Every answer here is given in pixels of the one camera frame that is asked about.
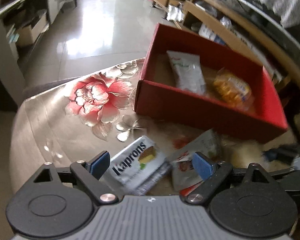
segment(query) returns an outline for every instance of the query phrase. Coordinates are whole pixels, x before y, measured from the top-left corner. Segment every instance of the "blue gripper pad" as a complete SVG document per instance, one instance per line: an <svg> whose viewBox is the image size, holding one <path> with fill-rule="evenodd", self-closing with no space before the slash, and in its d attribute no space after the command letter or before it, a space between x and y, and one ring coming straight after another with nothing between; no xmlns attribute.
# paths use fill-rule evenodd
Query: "blue gripper pad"
<svg viewBox="0 0 300 240"><path fill-rule="evenodd" d="M92 160L87 162L85 168L93 177L99 180L109 166L110 154L107 151L103 151Z"/></svg>
<svg viewBox="0 0 300 240"><path fill-rule="evenodd" d="M192 166L203 181L208 179L217 170L216 163L200 152L193 154Z"/></svg>

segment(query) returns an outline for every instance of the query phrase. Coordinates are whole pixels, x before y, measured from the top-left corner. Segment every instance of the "snack package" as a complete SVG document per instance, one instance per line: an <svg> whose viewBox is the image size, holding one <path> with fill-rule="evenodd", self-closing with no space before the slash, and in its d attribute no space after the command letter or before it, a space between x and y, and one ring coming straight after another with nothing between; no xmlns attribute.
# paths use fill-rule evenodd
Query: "snack package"
<svg viewBox="0 0 300 240"><path fill-rule="evenodd" d="M167 54L175 74L177 88L204 95L206 83L202 75L200 56L171 50L168 50Z"/></svg>
<svg viewBox="0 0 300 240"><path fill-rule="evenodd" d="M165 155L147 136L142 136L111 158L103 175L119 194L145 194L169 169ZM152 177L151 182L144 182Z"/></svg>
<svg viewBox="0 0 300 240"><path fill-rule="evenodd" d="M220 45L225 45L226 43L216 35L211 29L209 29L205 24L202 24L198 32L199 36L204 37L210 41L214 41Z"/></svg>
<svg viewBox="0 0 300 240"><path fill-rule="evenodd" d="M173 154L173 158L176 158L171 163L172 184L175 190L183 190L202 181L192 166L192 156L197 151L208 158L213 158L221 153L220 140L212 129L202 133Z"/></svg>
<svg viewBox="0 0 300 240"><path fill-rule="evenodd" d="M250 86L226 69L218 71L213 85L229 105L243 110L252 106L254 99Z"/></svg>

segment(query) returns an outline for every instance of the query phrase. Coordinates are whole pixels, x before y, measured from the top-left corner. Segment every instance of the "white floor tile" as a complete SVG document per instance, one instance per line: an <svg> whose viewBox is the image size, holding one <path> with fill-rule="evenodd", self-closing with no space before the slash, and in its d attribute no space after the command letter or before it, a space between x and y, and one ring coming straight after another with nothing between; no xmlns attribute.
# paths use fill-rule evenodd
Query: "white floor tile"
<svg viewBox="0 0 300 240"><path fill-rule="evenodd" d="M78 0L77 7L69 2L63 11L29 61L28 86L144 57L157 23L171 24L149 0Z"/></svg>
<svg viewBox="0 0 300 240"><path fill-rule="evenodd" d="M69 59L65 63L61 63L59 80L88 75L125 61L145 57L146 53L147 51L142 51Z"/></svg>

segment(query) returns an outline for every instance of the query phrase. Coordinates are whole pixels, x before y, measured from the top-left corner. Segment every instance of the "floral tablecloth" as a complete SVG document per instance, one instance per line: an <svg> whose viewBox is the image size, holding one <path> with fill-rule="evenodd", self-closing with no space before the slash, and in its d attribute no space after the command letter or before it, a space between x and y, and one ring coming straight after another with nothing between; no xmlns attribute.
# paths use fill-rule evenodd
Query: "floral tablecloth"
<svg viewBox="0 0 300 240"><path fill-rule="evenodd" d="M53 162L57 167L69 166L77 160L88 161L103 150L114 156L142 135L150 137L169 157L202 133L184 125L136 115L133 107L143 61L118 64L23 102L15 117L10 150L14 192L44 162ZM294 142L290 131L266 145L227 136L221 139L224 152L220 159L236 167L259 162L269 171L285 166L266 163L261 151ZM169 193L173 193L169 178L150 192Z"/></svg>

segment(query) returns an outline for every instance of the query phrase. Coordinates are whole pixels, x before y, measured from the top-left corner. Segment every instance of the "cardboard box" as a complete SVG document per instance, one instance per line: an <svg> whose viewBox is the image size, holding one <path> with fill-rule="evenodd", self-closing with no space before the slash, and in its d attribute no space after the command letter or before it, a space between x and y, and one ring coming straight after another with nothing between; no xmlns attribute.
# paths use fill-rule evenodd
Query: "cardboard box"
<svg viewBox="0 0 300 240"><path fill-rule="evenodd" d="M35 42L35 40L47 24L46 14L47 12L45 12L41 16L40 20L36 23L36 25L33 28L31 27L31 25L28 25L17 30L17 33L19 33L20 36L16 44L19 47L25 47Z"/></svg>
<svg viewBox="0 0 300 240"><path fill-rule="evenodd" d="M167 50L200 55L205 68L218 71L224 67L243 79L255 98L254 111L233 108L216 98L176 88ZM276 138L288 128L278 94L264 67L213 41L160 24L138 82L135 111L154 119L202 130L213 128L219 134L260 143Z"/></svg>

